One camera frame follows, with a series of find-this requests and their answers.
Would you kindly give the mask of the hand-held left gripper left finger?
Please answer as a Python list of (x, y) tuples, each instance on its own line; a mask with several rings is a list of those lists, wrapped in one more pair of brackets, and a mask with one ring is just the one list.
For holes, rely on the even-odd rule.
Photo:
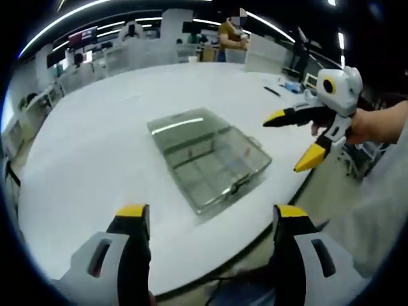
[(73, 305), (151, 305), (149, 242), (149, 205), (122, 207), (72, 254), (54, 286)]

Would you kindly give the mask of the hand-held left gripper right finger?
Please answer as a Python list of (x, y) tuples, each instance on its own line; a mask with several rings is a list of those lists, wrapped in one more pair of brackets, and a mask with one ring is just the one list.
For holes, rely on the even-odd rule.
[(276, 305), (347, 305), (369, 283), (301, 208), (273, 207)]

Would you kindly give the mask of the person's right hand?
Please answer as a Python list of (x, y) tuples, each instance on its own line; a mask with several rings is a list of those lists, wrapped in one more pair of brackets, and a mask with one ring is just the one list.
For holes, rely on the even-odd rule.
[(382, 111), (366, 111), (358, 108), (352, 117), (350, 132), (346, 136), (347, 143), (383, 142), (382, 126)]

